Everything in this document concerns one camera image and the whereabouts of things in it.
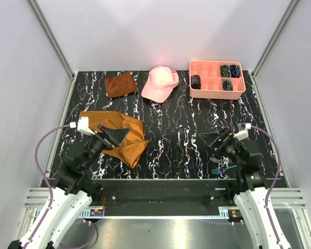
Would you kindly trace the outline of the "blue patterned rolled sock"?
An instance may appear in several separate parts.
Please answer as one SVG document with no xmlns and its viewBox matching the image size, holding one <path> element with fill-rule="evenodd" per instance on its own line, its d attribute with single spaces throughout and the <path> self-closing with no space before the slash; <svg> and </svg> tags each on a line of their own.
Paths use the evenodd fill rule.
<svg viewBox="0 0 311 249">
<path fill-rule="evenodd" d="M 240 78 L 241 68 L 239 65 L 231 64 L 230 65 L 230 74 L 232 78 Z"/>
</svg>

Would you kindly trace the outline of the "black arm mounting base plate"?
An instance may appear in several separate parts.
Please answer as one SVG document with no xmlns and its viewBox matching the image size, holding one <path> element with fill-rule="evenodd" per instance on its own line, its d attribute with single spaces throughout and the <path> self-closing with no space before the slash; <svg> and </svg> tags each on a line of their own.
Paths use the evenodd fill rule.
<svg viewBox="0 0 311 249">
<path fill-rule="evenodd" d="M 211 216 L 225 201 L 235 179 L 102 179 L 92 207 L 105 205 L 105 216 Z"/>
</svg>

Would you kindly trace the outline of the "iridescent rainbow fork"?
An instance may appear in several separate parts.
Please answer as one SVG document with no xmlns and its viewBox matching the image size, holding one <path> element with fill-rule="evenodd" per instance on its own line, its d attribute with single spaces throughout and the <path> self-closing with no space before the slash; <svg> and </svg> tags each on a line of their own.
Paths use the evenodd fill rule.
<svg viewBox="0 0 311 249">
<path fill-rule="evenodd" d="M 226 168 L 216 168 L 216 169 L 212 169 L 211 173 L 212 174 L 221 174 L 221 173 L 224 173 L 228 169 L 233 169 L 233 168 L 236 168 L 236 167 L 237 167 L 236 165 L 233 165 L 233 166 L 229 166 L 229 167 L 226 167 Z"/>
</svg>

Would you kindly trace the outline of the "green patterned rolled sock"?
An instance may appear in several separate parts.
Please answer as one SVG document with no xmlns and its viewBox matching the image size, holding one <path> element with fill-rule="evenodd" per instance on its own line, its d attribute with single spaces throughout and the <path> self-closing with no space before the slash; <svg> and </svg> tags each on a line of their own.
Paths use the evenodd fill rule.
<svg viewBox="0 0 311 249">
<path fill-rule="evenodd" d="M 228 65 L 220 66 L 220 76 L 221 77 L 230 77 L 230 67 Z"/>
</svg>

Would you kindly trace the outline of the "brown folded cloth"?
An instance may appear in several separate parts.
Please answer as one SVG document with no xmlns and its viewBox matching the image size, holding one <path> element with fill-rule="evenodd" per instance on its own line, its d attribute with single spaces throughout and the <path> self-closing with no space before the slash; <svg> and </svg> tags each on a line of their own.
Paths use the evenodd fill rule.
<svg viewBox="0 0 311 249">
<path fill-rule="evenodd" d="M 117 98 L 135 92 L 137 85 L 130 72 L 105 79 L 105 88 L 109 98 Z"/>
</svg>

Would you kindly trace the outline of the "silver fork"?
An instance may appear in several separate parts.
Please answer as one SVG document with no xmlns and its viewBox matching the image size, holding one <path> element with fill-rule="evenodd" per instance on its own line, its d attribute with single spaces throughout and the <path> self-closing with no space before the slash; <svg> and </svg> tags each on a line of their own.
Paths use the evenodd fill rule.
<svg viewBox="0 0 311 249">
<path fill-rule="evenodd" d="M 209 157 L 209 160 L 217 164 L 229 163 L 231 161 L 228 157 L 221 157 L 221 159 L 217 159 L 215 157 Z"/>
</svg>

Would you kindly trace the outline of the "pink baseball cap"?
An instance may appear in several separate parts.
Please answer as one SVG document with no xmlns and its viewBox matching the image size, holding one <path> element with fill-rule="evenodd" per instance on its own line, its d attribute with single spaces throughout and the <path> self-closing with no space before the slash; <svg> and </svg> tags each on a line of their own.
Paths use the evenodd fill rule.
<svg viewBox="0 0 311 249">
<path fill-rule="evenodd" d="M 175 70 L 165 66 L 157 66 L 149 72 L 141 95 L 144 99 L 161 104 L 166 101 L 178 83 L 179 76 Z"/>
</svg>

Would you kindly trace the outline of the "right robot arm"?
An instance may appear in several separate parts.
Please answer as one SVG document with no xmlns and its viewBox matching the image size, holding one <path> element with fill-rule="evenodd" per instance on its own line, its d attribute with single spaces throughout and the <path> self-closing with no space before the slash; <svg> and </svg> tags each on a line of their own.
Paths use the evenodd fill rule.
<svg viewBox="0 0 311 249">
<path fill-rule="evenodd" d="M 228 184 L 223 197 L 241 212 L 253 248 L 291 248 L 273 209 L 272 189 L 261 172 L 259 145 L 248 139 L 248 130 L 234 133 L 224 128 L 199 137 L 215 156 L 227 157 L 236 166 L 236 181 Z"/>
</svg>

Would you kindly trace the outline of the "teal patterned rolled sock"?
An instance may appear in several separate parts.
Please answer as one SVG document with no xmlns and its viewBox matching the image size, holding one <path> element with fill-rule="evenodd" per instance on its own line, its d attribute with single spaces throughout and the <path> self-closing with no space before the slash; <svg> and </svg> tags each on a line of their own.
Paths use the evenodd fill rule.
<svg viewBox="0 0 311 249">
<path fill-rule="evenodd" d="M 233 91 L 233 85 L 230 80 L 223 79 L 222 80 L 222 90 L 223 91 Z"/>
</svg>

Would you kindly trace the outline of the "pink divided organizer tray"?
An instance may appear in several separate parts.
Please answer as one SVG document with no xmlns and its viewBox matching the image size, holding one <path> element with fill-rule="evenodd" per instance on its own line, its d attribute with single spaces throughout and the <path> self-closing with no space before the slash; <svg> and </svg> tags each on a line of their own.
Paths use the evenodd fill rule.
<svg viewBox="0 0 311 249">
<path fill-rule="evenodd" d="M 241 68 L 240 78 L 221 77 L 221 65 L 236 64 Z M 246 85 L 243 76 L 242 66 L 236 61 L 206 61 L 206 60 L 191 60 L 189 62 L 189 90 L 190 97 L 200 99 L 219 99 L 219 100 L 238 100 L 246 91 Z M 199 75 L 201 78 L 201 90 L 191 88 L 191 76 Z M 233 85 L 233 91 L 222 90 L 222 80 L 230 80 Z"/>
</svg>

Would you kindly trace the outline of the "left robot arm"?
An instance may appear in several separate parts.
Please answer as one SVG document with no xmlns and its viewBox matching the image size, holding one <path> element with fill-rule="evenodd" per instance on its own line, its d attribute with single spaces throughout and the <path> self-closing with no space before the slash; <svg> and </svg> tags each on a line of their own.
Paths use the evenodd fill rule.
<svg viewBox="0 0 311 249">
<path fill-rule="evenodd" d="M 59 248 L 61 241 L 80 213 L 89 205 L 97 205 L 104 198 L 101 184 L 87 173 L 92 163 L 104 150 L 119 147 L 129 133 L 128 128 L 108 128 L 99 125 L 99 132 L 88 124 L 71 122 L 60 129 L 76 128 L 88 135 L 90 142 L 81 153 L 67 157 L 54 181 L 42 177 L 49 189 L 49 197 L 26 234 L 10 242 L 9 248 Z"/>
</svg>

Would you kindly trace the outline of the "orange cloth napkin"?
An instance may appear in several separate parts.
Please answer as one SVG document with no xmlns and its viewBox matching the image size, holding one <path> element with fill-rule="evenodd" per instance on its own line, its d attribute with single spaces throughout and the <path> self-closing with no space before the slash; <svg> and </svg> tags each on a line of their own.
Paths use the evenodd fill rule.
<svg viewBox="0 0 311 249">
<path fill-rule="evenodd" d="M 123 143 L 103 153 L 120 159 L 132 169 L 136 168 L 142 153 L 149 144 L 149 141 L 145 139 L 144 123 L 141 120 L 117 111 L 81 112 L 80 117 L 88 117 L 89 128 L 98 132 L 100 131 L 99 125 L 113 129 L 128 128 L 130 131 Z"/>
</svg>

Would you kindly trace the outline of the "dark rolled sock left compartment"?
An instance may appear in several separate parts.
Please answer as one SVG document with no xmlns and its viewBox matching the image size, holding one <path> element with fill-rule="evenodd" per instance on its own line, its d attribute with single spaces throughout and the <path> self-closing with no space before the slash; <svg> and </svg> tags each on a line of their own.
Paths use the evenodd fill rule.
<svg viewBox="0 0 311 249">
<path fill-rule="evenodd" d="M 191 76 L 191 88 L 194 90 L 201 90 L 201 78 L 199 75 Z"/>
</svg>

